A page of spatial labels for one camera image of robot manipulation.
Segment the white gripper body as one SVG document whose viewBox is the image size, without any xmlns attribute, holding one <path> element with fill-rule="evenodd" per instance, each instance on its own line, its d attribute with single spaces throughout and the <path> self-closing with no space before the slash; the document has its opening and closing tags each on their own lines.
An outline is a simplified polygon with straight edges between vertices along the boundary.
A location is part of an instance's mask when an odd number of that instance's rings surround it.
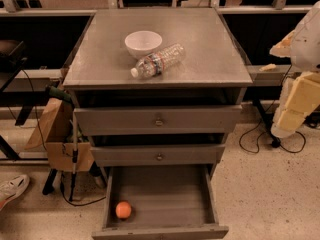
<svg viewBox="0 0 320 240">
<path fill-rule="evenodd" d="M 294 105 L 293 105 L 293 102 L 296 100 L 295 94 L 296 94 L 295 80 L 292 78 L 286 78 L 283 83 L 282 90 L 280 93 L 279 106 L 275 111 L 275 114 L 273 117 L 273 124 L 271 127 L 271 133 L 278 138 L 289 137 L 290 135 L 292 135 L 295 132 L 295 131 L 282 130 L 281 128 L 279 128 L 276 125 L 276 123 L 279 119 L 279 115 L 282 111 L 284 111 L 284 110 L 295 111 Z"/>
</svg>

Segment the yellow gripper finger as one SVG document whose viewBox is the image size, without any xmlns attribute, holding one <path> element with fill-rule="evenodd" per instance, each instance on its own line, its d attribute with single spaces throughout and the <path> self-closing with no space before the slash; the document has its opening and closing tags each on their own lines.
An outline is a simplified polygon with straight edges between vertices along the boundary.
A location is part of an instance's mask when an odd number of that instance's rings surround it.
<svg viewBox="0 0 320 240">
<path fill-rule="evenodd" d="M 284 110 L 280 113 L 276 125 L 282 130 L 296 131 L 305 121 L 305 115 L 293 110 Z"/>
<path fill-rule="evenodd" d="M 293 81 L 285 108 L 311 114 L 320 105 L 320 73 L 305 72 Z"/>
</svg>

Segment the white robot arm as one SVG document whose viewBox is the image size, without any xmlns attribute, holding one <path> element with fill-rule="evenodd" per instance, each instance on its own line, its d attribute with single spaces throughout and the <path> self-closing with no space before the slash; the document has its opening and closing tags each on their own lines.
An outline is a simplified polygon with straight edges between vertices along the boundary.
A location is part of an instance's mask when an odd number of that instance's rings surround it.
<svg viewBox="0 0 320 240">
<path fill-rule="evenodd" d="M 289 57 L 302 71 L 284 81 L 271 133 L 278 138 L 294 134 L 320 105 L 320 1 L 316 2 L 295 29 L 274 45 L 270 54 Z"/>
</svg>

